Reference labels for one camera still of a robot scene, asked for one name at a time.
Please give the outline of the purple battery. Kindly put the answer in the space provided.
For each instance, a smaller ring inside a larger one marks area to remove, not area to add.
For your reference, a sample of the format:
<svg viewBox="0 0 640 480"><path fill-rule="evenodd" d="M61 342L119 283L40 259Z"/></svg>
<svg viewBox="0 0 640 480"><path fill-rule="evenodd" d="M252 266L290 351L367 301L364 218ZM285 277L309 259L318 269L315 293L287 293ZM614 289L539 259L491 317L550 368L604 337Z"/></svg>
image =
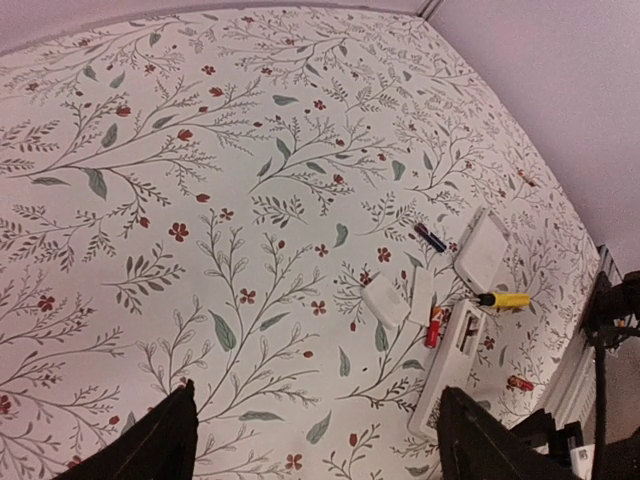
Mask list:
<svg viewBox="0 0 640 480"><path fill-rule="evenodd" d="M437 252L443 253L447 250L447 245L435 234L430 232L424 224L416 223L414 225L414 231Z"/></svg>

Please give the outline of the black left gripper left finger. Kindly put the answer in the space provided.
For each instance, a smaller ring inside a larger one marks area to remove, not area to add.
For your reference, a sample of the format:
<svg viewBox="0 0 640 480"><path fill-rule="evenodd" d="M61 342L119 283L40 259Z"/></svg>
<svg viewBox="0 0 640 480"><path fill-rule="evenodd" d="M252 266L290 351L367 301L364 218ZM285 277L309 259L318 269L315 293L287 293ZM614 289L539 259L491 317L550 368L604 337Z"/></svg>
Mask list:
<svg viewBox="0 0 640 480"><path fill-rule="evenodd" d="M199 425L194 395L189 380L111 445L56 478L191 479Z"/></svg>

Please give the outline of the red orange battery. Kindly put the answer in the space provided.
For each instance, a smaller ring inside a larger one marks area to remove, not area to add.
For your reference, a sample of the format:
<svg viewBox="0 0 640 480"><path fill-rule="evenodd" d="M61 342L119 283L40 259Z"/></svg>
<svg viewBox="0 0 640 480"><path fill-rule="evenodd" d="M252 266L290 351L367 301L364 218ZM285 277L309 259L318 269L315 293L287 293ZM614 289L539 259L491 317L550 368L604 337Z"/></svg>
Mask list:
<svg viewBox="0 0 640 480"><path fill-rule="evenodd" d="M444 319L446 310L442 307L435 307L431 312L430 321L427 327L427 333L425 337L425 346L428 348L435 348L439 340L439 332L442 321Z"/></svg>

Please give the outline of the yellow handled screwdriver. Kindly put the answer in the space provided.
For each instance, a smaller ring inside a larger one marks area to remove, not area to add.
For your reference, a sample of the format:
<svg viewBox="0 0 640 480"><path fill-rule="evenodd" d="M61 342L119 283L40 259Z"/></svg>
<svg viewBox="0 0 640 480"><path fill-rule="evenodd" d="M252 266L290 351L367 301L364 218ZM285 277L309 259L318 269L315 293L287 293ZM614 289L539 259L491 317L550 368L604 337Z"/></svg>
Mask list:
<svg viewBox="0 0 640 480"><path fill-rule="evenodd" d="M476 303L493 309L509 309L528 307L531 299L526 293L482 293L476 296Z"/></svg>

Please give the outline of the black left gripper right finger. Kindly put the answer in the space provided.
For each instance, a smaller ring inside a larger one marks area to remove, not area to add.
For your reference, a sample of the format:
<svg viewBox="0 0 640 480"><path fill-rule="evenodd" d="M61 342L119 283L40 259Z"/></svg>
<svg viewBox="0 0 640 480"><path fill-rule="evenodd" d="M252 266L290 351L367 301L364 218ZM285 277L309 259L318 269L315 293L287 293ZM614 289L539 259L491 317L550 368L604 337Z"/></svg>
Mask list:
<svg viewBox="0 0 640 480"><path fill-rule="evenodd" d="M458 387L443 390L437 438L445 479L574 479L570 451L584 445L578 422L558 429L539 409L507 428Z"/></svg>

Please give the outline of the white remote with back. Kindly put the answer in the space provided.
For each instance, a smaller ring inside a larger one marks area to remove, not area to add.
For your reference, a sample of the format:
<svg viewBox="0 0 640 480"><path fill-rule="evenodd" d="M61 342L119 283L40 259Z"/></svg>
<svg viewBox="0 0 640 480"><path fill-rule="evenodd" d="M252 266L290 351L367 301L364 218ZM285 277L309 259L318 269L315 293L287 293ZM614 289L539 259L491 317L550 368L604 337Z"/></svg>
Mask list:
<svg viewBox="0 0 640 480"><path fill-rule="evenodd" d="M453 267L462 282L474 293L488 293L507 252L511 234L490 208L479 210L475 223L461 241Z"/></svg>

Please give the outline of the narrow white remote control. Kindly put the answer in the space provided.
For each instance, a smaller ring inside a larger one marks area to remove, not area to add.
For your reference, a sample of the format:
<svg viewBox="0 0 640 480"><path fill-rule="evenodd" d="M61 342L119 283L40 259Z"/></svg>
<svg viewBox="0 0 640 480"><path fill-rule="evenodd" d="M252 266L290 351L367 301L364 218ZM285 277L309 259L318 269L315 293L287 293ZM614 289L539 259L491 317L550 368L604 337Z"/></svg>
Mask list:
<svg viewBox="0 0 640 480"><path fill-rule="evenodd" d="M407 428L421 439L437 440L437 422L442 392L446 387L464 389L486 322L475 302L458 302L451 313L444 337Z"/></svg>

